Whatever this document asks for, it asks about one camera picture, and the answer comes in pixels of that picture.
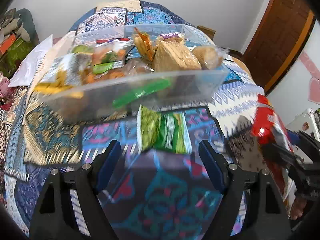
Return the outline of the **person's right hand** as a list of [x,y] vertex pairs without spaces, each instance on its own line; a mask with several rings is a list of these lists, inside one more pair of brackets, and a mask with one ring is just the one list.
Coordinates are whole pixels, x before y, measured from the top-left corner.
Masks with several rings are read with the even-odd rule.
[[297,220],[298,218],[302,217],[304,208],[307,204],[307,199],[303,197],[296,197],[290,211],[290,219]]

